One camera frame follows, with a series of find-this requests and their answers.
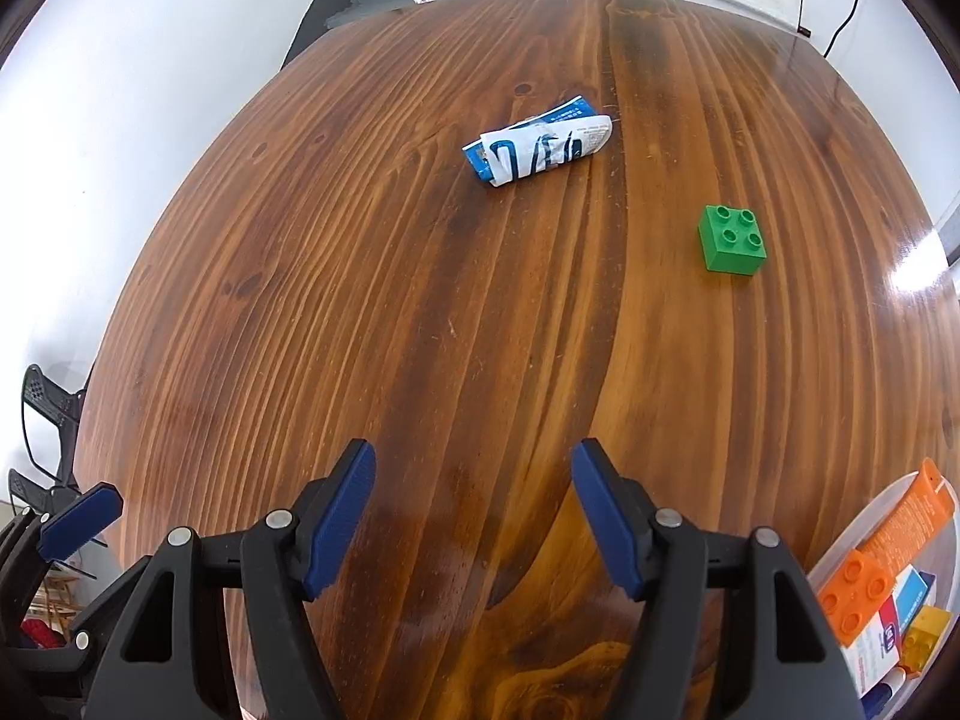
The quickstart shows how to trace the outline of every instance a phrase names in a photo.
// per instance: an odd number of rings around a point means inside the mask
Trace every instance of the white wall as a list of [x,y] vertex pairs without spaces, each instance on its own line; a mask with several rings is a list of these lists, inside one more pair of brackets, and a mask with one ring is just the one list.
[[[803,0],[803,25],[823,53],[853,0]],[[860,0],[827,61],[896,148],[935,223],[960,193],[960,91],[901,0]]]
[[[686,0],[783,27],[726,0]],[[823,53],[853,0],[803,0],[800,21]],[[829,61],[870,110],[917,187],[930,218],[960,205],[960,92],[901,0],[860,0]]]
[[[0,497],[11,465],[43,482],[24,368],[83,384],[154,223],[310,1],[48,0],[0,68]],[[54,469],[56,432],[28,420]]]

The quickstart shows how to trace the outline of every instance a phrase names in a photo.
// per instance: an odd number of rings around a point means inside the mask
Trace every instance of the blue and white packet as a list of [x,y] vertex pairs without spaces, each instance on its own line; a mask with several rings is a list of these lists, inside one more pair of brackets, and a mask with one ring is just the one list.
[[592,154],[610,138],[613,123],[583,97],[506,129],[485,132],[464,146],[474,172],[493,186]]

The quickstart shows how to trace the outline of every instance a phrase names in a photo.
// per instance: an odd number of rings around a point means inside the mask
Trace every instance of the wood grain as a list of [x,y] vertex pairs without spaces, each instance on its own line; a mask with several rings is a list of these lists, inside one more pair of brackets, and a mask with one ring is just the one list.
[[[578,94],[614,119],[603,151],[477,180],[461,146]],[[757,214],[756,276],[704,269],[708,203]],[[310,607],[347,717],[599,717],[640,609],[573,443],[810,567],[923,456],[960,482],[945,268],[803,40],[671,0],[395,11],[325,35],[187,177],[110,321],[77,473],[125,495],[130,563],[176,524],[248,526],[366,437],[373,499]],[[258,709],[236,598],[229,619]]]

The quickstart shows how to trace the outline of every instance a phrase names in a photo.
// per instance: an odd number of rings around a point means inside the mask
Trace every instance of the yellow toy block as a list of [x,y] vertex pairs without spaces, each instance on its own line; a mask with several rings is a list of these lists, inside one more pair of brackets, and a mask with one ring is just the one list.
[[950,613],[942,608],[920,607],[904,636],[899,664],[908,672],[922,672],[949,621]]

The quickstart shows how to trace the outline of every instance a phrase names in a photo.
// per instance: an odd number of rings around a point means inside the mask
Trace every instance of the green toy block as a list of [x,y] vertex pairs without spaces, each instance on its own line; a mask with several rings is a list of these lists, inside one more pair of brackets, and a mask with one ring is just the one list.
[[700,243],[708,271],[749,276],[767,258],[752,211],[707,205],[700,218]]

